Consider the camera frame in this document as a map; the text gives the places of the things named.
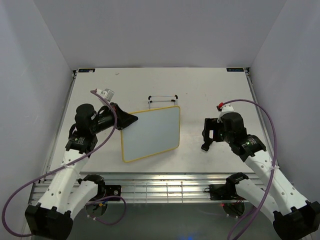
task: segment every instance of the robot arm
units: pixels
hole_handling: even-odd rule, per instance
[[[113,95],[109,89],[96,92],[108,101]],[[138,117],[122,111],[116,103],[111,102],[110,105],[116,112],[116,129],[124,129],[138,120]],[[88,154],[98,142],[96,134],[112,127],[114,123],[115,116],[107,106],[101,107],[98,112],[91,104],[82,104],[76,109],[75,124],[69,131],[60,165],[65,168],[55,174],[36,206],[29,205],[25,211],[32,234],[53,240],[67,239],[74,218],[86,203],[105,197],[105,182],[99,175],[87,175],[83,180],[78,179],[79,188],[72,194],[71,191],[80,171],[89,160]],[[68,165],[84,155],[87,157]]]
[[[257,136],[247,134],[243,118],[230,104],[217,108],[219,117],[206,118],[204,121],[204,144],[201,148],[208,151],[213,142],[228,143],[232,152],[255,172],[265,186],[274,169],[271,188],[261,211],[273,222],[282,240],[299,240],[316,231],[320,224],[320,204],[317,201],[309,202],[278,167],[272,167],[272,158],[265,145]],[[210,131],[213,131],[213,138],[209,137]],[[234,191],[232,194],[247,199],[255,207],[265,194],[243,173],[228,177],[226,185],[228,190]]]

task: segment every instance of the purple cable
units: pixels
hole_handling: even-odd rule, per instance
[[[110,103],[108,101],[106,101],[102,96],[98,95],[97,94],[97,90],[91,90],[90,93],[92,93],[93,95],[97,96],[98,98],[100,98],[107,106],[108,108],[111,110],[111,112],[113,113],[113,116],[114,116],[114,125],[113,125],[113,128],[110,132],[110,134],[108,135],[108,137],[99,145],[97,146],[95,149],[93,149],[91,152],[88,152],[86,155],[83,155],[79,158],[77,158],[76,160],[73,160],[69,163],[67,163],[66,165],[69,166],[69,165],[72,165],[72,164],[75,164],[79,161],[81,161],[82,159],[88,157],[89,155],[95,153],[98,149],[100,149],[112,136],[112,134],[114,134],[115,130],[116,130],[116,126],[117,126],[117,114],[116,114],[116,111],[113,109],[113,107],[110,105]],[[16,237],[19,237],[19,238],[24,238],[24,237],[30,237],[32,236],[32,234],[20,234],[20,233],[16,233],[14,231],[12,231],[9,226],[7,225],[7,222],[6,222],[6,210],[8,208],[8,205],[10,203],[10,201],[14,198],[14,196],[19,193],[22,189],[24,189],[25,187],[29,186],[30,184],[33,184],[34,182],[37,182],[39,181],[40,179],[43,179],[49,175],[52,175],[52,174],[55,174],[56,172],[59,172],[60,170],[64,169],[65,166],[61,166],[61,167],[58,167],[57,169],[55,170],[52,170],[52,171],[49,171],[47,172],[46,174],[42,175],[42,176],[39,176],[29,182],[27,182],[26,184],[24,184],[23,186],[19,187],[16,191],[14,191],[14,193],[11,194],[11,196],[8,198],[8,200],[5,202],[4,206],[3,206],[3,209],[2,209],[2,215],[1,215],[1,220],[2,220],[2,224],[5,228],[5,230],[7,230],[11,235],[13,236],[16,236]]]
[[[88,202],[86,204],[86,206],[93,205],[93,204],[96,204],[98,202],[101,202],[101,201],[104,201],[104,200],[108,200],[108,199],[120,199],[120,200],[122,200],[122,202],[124,203],[124,209],[123,209],[123,213],[122,213],[121,217],[117,221],[114,221],[114,222],[106,222],[106,221],[103,221],[103,220],[101,220],[99,218],[96,218],[94,216],[91,216],[91,215],[90,215],[90,217],[93,218],[94,220],[104,224],[104,225],[112,226],[112,225],[116,225],[117,223],[119,223],[126,215],[127,203],[121,196],[105,196],[105,197],[100,198],[98,200],[94,200],[94,201]]]
[[[268,112],[261,106],[259,105],[258,103],[255,103],[254,101],[250,101],[250,100],[247,100],[247,99],[235,99],[235,100],[230,100],[230,101],[226,101],[223,103],[223,105],[226,105],[226,104],[230,104],[230,103],[234,103],[234,102],[247,102],[247,103],[251,103],[253,105],[256,105],[257,107],[259,107],[262,111],[264,111],[265,115],[267,116],[267,118],[269,119],[270,121],[270,124],[271,124],[271,128],[272,128],[272,132],[273,132],[273,147],[274,147],[274,153],[273,153],[273,157],[272,157],[272,162],[271,162],[271,165],[272,167],[274,168],[276,166],[276,159],[277,159],[277,136],[276,136],[276,130],[275,130],[275,126],[274,126],[274,123],[272,122],[272,119],[270,117],[270,115],[268,114]],[[265,200],[268,196],[268,193],[270,191],[270,188],[271,188],[271,184],[272,184],[272,180],[274,178],[274,174],[275,174],[275,169],[272,169],[270,171],[270,178],[269,178],[269,181],[268,181],[268,184],[266,186],[266,189],[265,189],[265,192],[264,192],[264,195],[261,199],[261,202],[260,204],[258,205],[258,207],[256,208],[256,210],[254,211],[251,219],[249,220],[249,222],[244,226],[244,228],[232,239],[232,240],[237,240],[248,228],[249,226],[252,224],[252,222],[255,220],[255,218],[257,217],[260,209],[262,208],[262,206],[264,205],[265,203]],[[245,218],[247,218],[249,216],[248,215],[245,215],[241,218],[240,221],[238,221],[234,226],[233,228],[231,229],[231,231],[229,232],[228,236],[227,236],[227,240],[230,240],[231,238],[231,235],[232,233],[234,232],[234,230],[237,228],[237,226],[239,225],[239,223],[241,221],[243,221]]]

